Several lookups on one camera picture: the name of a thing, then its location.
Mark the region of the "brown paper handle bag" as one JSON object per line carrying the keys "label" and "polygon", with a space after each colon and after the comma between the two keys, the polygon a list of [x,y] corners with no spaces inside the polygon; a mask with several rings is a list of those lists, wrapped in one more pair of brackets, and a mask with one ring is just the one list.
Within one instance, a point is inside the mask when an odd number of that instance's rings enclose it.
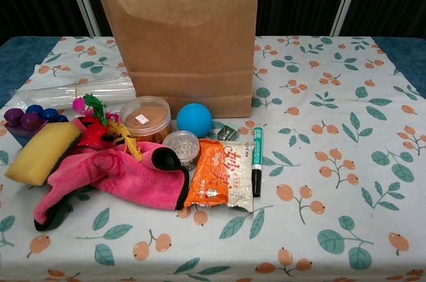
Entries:
{"label": "brown paper handle bag", "polygon": [[101,0],[138,96],[251,113],[258,0]]}

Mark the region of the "orange snack packet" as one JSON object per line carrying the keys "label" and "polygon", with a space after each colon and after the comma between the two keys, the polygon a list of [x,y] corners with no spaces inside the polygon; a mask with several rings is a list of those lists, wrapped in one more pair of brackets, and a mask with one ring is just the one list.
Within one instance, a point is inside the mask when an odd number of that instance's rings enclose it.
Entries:
{"label": "orange snack packet", "polygon": [[226,205],[254,211],[251,142],[201,139],[185,207]]}

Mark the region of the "brown lidded paper cup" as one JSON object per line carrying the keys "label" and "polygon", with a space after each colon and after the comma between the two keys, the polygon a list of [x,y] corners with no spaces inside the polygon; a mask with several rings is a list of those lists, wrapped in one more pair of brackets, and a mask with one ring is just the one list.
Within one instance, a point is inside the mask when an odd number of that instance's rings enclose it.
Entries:
{"label": "brown lidded paper cup", "polygon": [[138,142],[163,143],[172,132],[168,103],[160,97],[142,96],[126,103],[120,121]]}

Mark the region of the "small grey green sharpener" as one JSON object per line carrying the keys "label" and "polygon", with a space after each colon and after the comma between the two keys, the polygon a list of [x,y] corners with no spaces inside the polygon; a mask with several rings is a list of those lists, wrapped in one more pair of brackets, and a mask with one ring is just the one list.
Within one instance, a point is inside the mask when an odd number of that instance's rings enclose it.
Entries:
{"label": "small grey green sharpener", "polygon": [[218,132],[219,141],[235,141],[238,137],[238,131],[229,125],[224,125]]}

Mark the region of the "blue ball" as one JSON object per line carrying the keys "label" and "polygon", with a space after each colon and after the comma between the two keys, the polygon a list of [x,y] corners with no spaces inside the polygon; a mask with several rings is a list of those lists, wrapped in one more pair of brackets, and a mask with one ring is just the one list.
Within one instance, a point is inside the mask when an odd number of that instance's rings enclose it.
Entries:
{"label": "blue ball", "polygon": [[183,106],[176,117],[177,129],[193,133],[198,138],[205,137],[212,127],[212,114],[200,103]]}

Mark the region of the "small round white tin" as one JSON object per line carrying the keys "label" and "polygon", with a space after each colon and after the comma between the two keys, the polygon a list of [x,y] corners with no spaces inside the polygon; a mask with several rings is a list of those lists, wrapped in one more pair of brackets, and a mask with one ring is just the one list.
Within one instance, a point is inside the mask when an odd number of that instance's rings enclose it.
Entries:
{"label": "small round white tin", "polygon": [[200,156],[199,139],[188,131],[175,131],[170,133],[162,142],[178,156],[182,166],[188,171],[195,169]]}

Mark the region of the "green pen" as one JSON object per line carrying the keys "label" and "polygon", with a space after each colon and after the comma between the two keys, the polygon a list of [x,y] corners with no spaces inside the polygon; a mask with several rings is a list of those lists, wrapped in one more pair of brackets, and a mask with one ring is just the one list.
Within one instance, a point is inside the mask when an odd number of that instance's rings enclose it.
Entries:
{"label": "green pen", "polygon": [[262,158],[263,158],[263,137],[262,126],[254,128],[254,150],[252,152],[252,193],[254,198],[260,197],[262,185]]}

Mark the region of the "pink plush cloth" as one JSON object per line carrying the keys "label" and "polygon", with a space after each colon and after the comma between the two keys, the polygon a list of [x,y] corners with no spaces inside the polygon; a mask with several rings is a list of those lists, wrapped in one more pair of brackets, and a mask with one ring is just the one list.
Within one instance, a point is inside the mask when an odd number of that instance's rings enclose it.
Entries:
{"label": "pink plush cloth", "polygon": [[33,212],[35,229],[49,229],[64,201],[85,186],[142,207],[181,210],[188,196],[187,168],[167,146],[154,142],[137,146],[139,160],[124,144],[71,150],[47,179],[49,191]]}

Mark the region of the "floral tablecloth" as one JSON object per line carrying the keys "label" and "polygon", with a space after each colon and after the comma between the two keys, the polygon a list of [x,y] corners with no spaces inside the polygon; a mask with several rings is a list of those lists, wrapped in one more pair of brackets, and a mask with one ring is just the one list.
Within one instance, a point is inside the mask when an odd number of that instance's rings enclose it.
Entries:
{"label": "floral tablecloth", "polygon": [[[150,210],[93,188],[33,225],[45,193],[9,180],[20,145],[0,108],[0,282],[426,282],[426,98],[371,37],[257,37],[249,118],[262,193]],[[61,37],[19,88],[124,76],[111,37]]]}

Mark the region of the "colourful feather toy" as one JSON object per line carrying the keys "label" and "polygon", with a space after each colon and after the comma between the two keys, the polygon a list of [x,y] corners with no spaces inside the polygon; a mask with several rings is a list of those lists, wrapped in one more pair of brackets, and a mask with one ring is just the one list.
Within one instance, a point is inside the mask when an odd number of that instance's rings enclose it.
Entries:
{"label": "colourful feather toy", "polygon": [[141,161],[141,149],[136,139],[120,122],[118,114],[107,112],[104,102],[91,94],[85,94],[82,98],[86,104],[86,112],[74,120],[75,125],[81,129],[77,146],[100,149],[124,144],[123,150]]}

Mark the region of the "white straw bundle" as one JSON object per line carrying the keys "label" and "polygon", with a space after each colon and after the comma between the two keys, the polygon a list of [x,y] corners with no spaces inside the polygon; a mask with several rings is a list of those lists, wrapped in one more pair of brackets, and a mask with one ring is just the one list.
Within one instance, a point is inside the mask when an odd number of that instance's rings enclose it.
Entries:
{"label": "white straw bundle", "polygon": [[16,90],[14,97],[17,106],[26,108],[38,104],[45,108],[70,108],[74,99],[91,94],[105,104],[122,103],[136,97],[136,91],[128,77],[114,77],[93,82],[66,84],[36,88],[33,90]]}

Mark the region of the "blue plastic toy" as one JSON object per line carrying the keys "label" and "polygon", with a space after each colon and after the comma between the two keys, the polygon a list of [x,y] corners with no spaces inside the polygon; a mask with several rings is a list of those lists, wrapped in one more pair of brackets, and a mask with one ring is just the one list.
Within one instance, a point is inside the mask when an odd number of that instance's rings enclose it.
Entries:
{"label": "blue plastic toy", "polygon": [[30,105],[26,110],[26,113],[34,112],[40,116],[43,120],[48,120],[49,122],[68,122],[68,118],[59,114],[58,110],[54,108],[46,108],[44,109],[42,106],[38,104]]}

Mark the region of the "yellow sponge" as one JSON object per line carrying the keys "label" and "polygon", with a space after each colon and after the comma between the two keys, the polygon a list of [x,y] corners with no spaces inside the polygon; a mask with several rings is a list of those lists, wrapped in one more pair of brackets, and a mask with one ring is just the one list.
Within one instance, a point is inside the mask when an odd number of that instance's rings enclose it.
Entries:
{"label": "yellow sponge", "polygon": [[72,122],[46,124],[20,151],[5,176],[22,184],[42,186],[80,137],[81,131]]}

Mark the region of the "purple plastic toy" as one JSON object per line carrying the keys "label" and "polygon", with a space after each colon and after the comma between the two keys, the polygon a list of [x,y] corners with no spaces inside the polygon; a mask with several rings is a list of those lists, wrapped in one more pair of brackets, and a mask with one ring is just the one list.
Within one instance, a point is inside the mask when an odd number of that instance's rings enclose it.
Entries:
{"label": "purple plastic toy", "polygon": [[6,129],[22,147],[49,122],[36,112],[26,113],[20,108],[7,110],[3,117],[6,120]]}

